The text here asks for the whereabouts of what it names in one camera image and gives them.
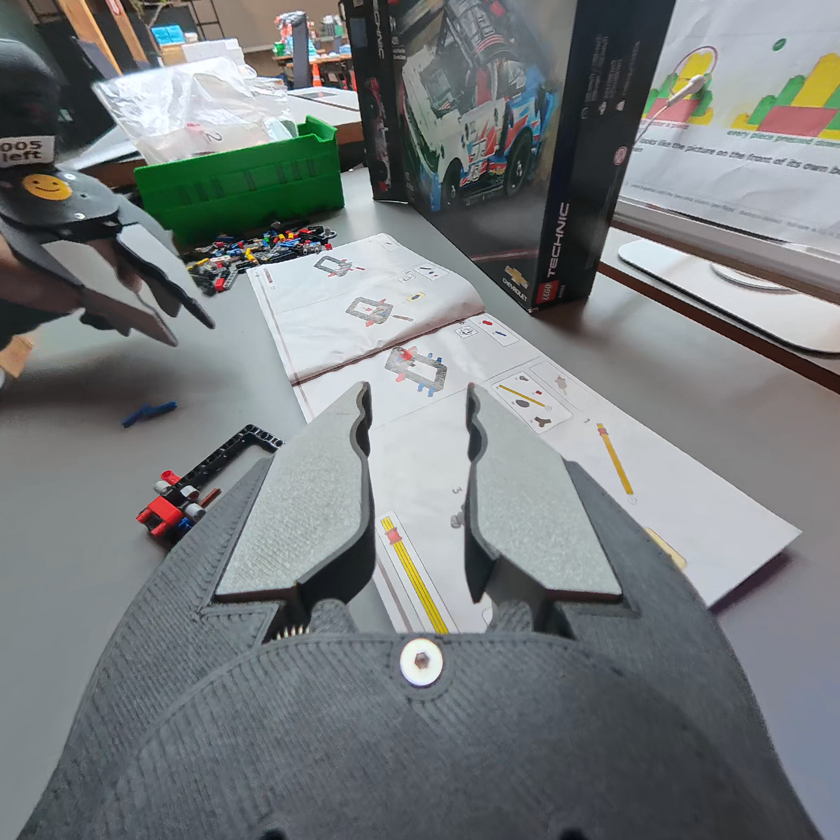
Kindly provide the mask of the clear plastic bag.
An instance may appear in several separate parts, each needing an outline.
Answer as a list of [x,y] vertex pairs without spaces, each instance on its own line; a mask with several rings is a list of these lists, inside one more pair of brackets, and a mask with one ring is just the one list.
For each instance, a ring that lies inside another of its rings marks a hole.
[[92,89],[147,165],[299,135],[285,86],[227,57],[139,71]]

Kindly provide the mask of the black lego set box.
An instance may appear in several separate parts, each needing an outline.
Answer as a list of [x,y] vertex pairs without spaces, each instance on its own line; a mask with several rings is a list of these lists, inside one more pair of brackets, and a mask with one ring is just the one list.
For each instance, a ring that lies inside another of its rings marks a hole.
[[529,312],[588,298],[676,3],[339,5],[374,200]]

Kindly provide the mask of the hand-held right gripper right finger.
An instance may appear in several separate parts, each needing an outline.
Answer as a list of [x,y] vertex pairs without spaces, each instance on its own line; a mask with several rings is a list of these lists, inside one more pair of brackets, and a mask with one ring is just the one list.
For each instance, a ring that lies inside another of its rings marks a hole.
[[465,578],[474,603],[616,603],[623,596],[563,457],[468,385]]

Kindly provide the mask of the background work table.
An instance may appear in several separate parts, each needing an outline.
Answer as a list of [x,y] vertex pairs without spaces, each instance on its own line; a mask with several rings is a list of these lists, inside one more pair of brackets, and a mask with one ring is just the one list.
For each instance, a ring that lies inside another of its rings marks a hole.
[[[273,56],[281,74],[293,88],[303,88],[303,79],[296,76],[292,55]],[[311,87],[336,88],[357,91],[356,79],[350,54],[318,55],[310,62]]]

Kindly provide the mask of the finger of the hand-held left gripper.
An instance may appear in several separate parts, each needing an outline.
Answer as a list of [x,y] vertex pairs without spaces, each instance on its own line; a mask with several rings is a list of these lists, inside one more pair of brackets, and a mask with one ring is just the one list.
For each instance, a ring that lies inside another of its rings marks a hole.
[[166,344],[179,342],[160,313],[131,290],[121,289],[117,297],[83,287],[79,291],[83,314],[80,321],[99,331],[115,331],[128,337],[131,331]]
[[187,312],[204,327],[215,329],[215,321],[183,286],[191,278],[169,231],[158,224],[125,224],[117,234],[115,246],[167,317],[174,319]]

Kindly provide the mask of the green plastic bin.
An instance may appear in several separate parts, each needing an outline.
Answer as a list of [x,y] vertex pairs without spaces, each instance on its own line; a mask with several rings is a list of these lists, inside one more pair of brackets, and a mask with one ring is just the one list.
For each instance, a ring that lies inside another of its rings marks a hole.
[[291,140],[136,168],[144,210],[186,247],[341,209],[338,131],[312,116],[297,128]]

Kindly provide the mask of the person's left hand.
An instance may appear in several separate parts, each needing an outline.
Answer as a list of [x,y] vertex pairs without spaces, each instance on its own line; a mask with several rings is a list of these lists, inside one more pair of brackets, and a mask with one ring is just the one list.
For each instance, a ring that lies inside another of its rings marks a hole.
[[1,299],[24,307],[68,314],[81,308],[79,290],[21,262],[1,238]]

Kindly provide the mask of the silver stand base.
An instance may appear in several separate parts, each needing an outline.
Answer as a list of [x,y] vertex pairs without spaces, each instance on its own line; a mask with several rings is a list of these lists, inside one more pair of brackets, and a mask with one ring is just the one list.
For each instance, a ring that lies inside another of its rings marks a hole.
[[636,239],[618,249],[628,266],[794,349],[839,355],[835,303],[674,248]]

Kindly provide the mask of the white instruction booklet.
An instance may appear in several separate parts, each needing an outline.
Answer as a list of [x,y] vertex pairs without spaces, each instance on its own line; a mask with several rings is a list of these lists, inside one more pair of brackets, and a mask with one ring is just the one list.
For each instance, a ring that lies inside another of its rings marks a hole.
[[312,421],[371,386],[374,582],[397,629],[477,633],[463,561],[467,387],[510,415],[526,450],[581,465],[713,605],[802,531],[656,435],[485,313],[462,276],[386,234],[249,272]]

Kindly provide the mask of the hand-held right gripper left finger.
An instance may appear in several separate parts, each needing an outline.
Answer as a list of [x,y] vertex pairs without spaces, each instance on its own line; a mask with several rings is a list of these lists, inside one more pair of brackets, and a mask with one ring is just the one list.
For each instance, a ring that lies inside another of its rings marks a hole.
[[220,602],[350,603],[375,567],[371,387],[353,384],[272,459],[220,578]]

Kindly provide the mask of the pile of loose lego pieces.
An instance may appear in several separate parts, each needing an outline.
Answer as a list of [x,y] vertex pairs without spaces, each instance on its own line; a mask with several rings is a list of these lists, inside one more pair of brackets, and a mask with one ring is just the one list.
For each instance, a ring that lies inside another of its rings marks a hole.
[[185,268],[199,291],[213,297],[228,291],[239,276],[252,268],[331,250],[336,235],[322,224],[297,228],[273,224],[261,236],[252,238],[221,234],[184,257]]

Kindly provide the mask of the black lego frame assembly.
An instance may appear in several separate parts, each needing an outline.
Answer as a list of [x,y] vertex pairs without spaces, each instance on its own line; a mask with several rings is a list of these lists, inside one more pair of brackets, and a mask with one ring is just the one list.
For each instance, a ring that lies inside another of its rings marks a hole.
[[250,448],[258,447],[272,455],[284,444],[280,437],[258,426],[244,426],[183,475],[170,469],[163,471],[154,483],[153,500],[137,515],[136,521],[158,542],[178,543],[221,495],[214,481],[224,469]]

